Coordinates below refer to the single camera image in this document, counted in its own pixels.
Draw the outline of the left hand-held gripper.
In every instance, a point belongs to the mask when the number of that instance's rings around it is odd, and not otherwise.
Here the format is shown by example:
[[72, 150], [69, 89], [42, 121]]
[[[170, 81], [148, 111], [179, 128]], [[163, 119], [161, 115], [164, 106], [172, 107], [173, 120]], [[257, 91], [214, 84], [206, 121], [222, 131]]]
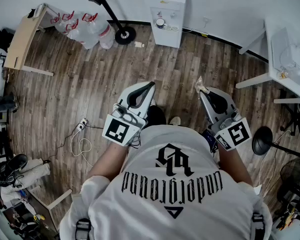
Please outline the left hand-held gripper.
[[102, 136], [118, 145], [128, 146], [146, 125], [145, 116], [152, 102], [156, 84], [141, 82], [124, 89], [108, 114]]

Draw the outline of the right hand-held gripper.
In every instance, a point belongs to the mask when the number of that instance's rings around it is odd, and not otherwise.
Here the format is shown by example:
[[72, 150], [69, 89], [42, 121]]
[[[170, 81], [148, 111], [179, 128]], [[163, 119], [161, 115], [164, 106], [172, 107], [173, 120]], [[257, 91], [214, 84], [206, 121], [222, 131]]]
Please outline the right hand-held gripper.
[[[209, 96], [200, 90], [199, 99], [212, 124], [211, 131], [214, 138], [226, 151], [236, 149], [252, 138], [247, 119], [242, 117], [238, 110], [235, 110], [235, 103], [228, 93], [209, 87]], [[216, 113], [228, 115], [217, 121]]]

